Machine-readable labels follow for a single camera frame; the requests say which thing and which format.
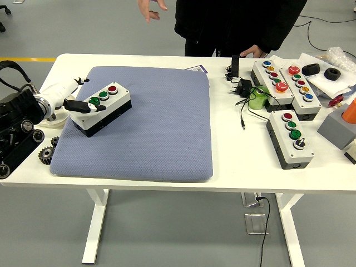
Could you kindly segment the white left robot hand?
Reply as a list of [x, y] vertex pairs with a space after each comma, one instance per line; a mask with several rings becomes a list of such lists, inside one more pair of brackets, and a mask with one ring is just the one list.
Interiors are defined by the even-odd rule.
[[40, 108], [44, 113], [44, 118], [50, 117], [55, 109], [64, 107], [68, 111], [79, 112], [83, 114], [100, 112], [106, 109], [106, 106], [100, 104], [92, 104], [89, 102], [68, 100], [72, 93], [74, 93], [79, 85], [88, 82], [88, 78], [73, 78], [65, 80], [47, 87], [39, 94], [34, 95]]

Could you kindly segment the person's left hand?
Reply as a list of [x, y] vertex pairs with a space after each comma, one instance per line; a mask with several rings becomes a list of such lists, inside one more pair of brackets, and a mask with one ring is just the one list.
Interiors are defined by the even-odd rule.
[[257, 45], [253, 45], [247, 50], [244, 50], [240, 53], [241, 57], [247, 57], [248, 55], [252, 54], [253, 58], [264, 58], [267, 53], [262, 51]]

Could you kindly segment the person's right hand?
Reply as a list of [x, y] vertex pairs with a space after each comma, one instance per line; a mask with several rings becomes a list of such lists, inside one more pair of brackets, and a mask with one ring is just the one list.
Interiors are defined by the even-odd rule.
[[150, 9], [151, 3], [156, 3], [162, 11], [168, 11], [168, 7], [164, 0], [137, 0], [137, 5], [140, 13], [143, 15], [147, 23], [150, 23], [151, 20], [160, 20], [160, 14], [157, 11]]

